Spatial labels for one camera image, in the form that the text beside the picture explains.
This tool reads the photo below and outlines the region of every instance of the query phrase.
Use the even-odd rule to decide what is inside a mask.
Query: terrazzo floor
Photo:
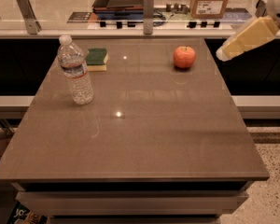
[[[247,127],[270,178],[255,182],[249,199],[233,214],[223,215],[221,224],[280,224],[280,127]],[[6,224],[16,192],[0,185],[0,224]]]

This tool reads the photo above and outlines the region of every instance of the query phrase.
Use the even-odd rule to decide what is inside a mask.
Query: green sponge
[[[89,71],[105,71],[107,61],[107,49],[88,49],[88,54],[86,56],[86,64]]]

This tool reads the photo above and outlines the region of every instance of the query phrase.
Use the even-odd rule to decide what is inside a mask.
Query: box
[[[95,0],[92,9],[100,20],[143,19],[143,0]]]
[[[193,19],[221,19],[229,0],[191,0],[190,15]]]

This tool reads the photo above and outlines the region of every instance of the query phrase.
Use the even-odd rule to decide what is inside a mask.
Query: bottle cap
[[[59,42],[61,45],[69,45],[72,43],[72,37],[70,35],[62,35],[59,37]]]

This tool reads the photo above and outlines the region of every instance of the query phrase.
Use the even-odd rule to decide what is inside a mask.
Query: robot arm
[[[262,0],[266,3],[267,16],[252,17],[235,35],[229,37],[217,50],[221,61],[228,61],[246,51],[260,47],[275,39],[280,30],[280,0]]]

